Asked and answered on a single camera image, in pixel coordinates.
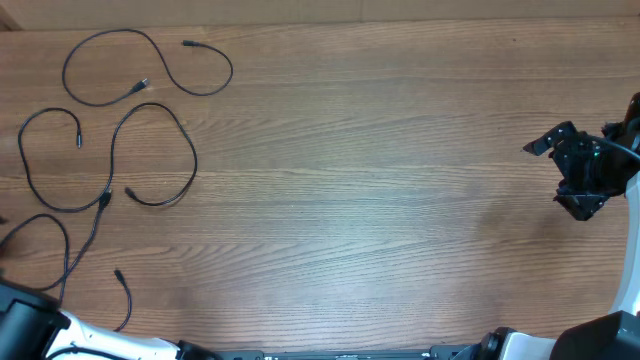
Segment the wall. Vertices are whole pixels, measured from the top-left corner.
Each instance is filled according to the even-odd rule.
[[[10,28],[24,30],[640,13],[637,0],[0,0],[0,7]]]

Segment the wooden tabletop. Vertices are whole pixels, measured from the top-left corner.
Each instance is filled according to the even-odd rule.
[[[73,101],[62,63],[92,32],[0,33],[0,226],[104,186],[115,125],[133,106],[170,107],[198,151],[193,187],[163,200],[193,159],[171,118],[143,109],[120,131],[113,200],[71,276],[64,308],[125,333],[215,349],[424,348],[478,341],[497,326],[538,336],[606,314],[627,236],[624,198],[581,223],[552,202],[552,161],[521,151],[563,121],[597,134],[640,91],[638,18],[431,21],[148,29],[175,77],[196,91],[235,65],[230,86],[195,97],[134,34],[96,39],[69,67],[88,101],[147,77],[105,108]],[[96,208],[56,214],[74,254]],[[41,221],[5,249],[6,278],[48,285],[62,272],[59,230]]]

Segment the beige wall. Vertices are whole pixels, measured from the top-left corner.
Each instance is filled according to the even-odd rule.
[[[0,7],[9,27],[24,30],[640,13],[639,0],[0,0]]]

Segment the wooden table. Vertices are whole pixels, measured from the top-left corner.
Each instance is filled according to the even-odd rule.
[[[82,48],[70,86],[109,100],[90,108],[64,92],[60,71],[92,32],[0,34],[0,216],[7,233],[46,211],[25,179],[20,125],[34,181],[52,203],[99,193],[117,122],[159,101],[178,115],[200,169],[182,201],[139,206],[131,186],[162,200],[192,158],[164,112],[122,128],[114,198],[64,307],[125,333],[216,349],[405,349],[479,340],[497,326],[557,336],[607,312],[627,235],[620,197],[587,223],[551,201],[560,174],[521,147],[559,122],[597,134],[621,121],[640,90],[637,18],[432,21],[149,29],[178,81],[197,91],[236,75],[212,97],[170,83],[141,37],[109,35]],[[95,208],[59,214],[77,251]],[[49,284],[62,235],[46,221],[3,252],[8,279]]]

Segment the robotic arm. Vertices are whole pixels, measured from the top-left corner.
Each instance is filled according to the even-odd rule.
[[[612,196],[626,194],[629,202],[624,271],[609,315],[569,329],[557,340],[498,328],[478,344],[428,350],[213,352],[185,341],[138,339],[91,326],[60,311],[56,299],[0,279],[0,360],[640,359],[640,93],[633,96],[624,121],[607,124],[602,132],[604,138],[595,137],[565,122],[524,147],[536,156],[553,148],[549,157],[564,177],[554,200],[576,220],[588,220]]]

